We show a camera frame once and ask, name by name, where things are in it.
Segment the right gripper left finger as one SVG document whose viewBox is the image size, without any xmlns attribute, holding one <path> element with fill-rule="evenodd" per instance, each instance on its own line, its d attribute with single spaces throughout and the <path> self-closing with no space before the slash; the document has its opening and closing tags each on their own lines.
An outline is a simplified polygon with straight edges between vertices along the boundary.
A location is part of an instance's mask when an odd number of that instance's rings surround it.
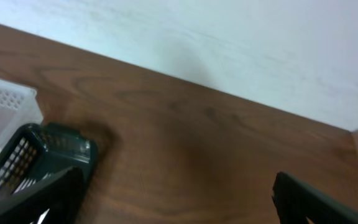
<svg viewBox="0 0 358 224">
<path fill-rule="evenodd" d="M 81 169 L 69 167 L 57 172 L 0 200 L 0 223 L 32 223 L 44 212 L 44 223 L 73 223 L 84 186 Z"/>
</svg>

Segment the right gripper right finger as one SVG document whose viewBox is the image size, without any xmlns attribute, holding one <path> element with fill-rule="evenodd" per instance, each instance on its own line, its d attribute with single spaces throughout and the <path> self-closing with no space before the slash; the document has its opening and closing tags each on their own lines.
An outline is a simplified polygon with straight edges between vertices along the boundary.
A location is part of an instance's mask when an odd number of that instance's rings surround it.
<svg viewBox="0 0 358 224">
<path fill-rule="evenodd" d="M 281 224 L 358 224 L 358 212 L 285 172 L 276 174 L 272 200 Z"/>
</svg>

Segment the white plastic fork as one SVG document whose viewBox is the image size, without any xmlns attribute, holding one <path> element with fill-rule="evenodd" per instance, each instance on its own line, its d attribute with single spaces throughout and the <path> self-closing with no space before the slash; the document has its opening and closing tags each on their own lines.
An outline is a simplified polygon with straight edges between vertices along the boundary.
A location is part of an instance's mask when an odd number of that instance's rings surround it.
<svg viewBox="0 0 358 224">
<path fill-rule="evenodd" d="M 42 224 L 49 211 L 50 211 L 50 209 L 47 209 L 46 211 L 44 211 L 38 218 L 36 218 L 30 224 Z"/>
</svg>

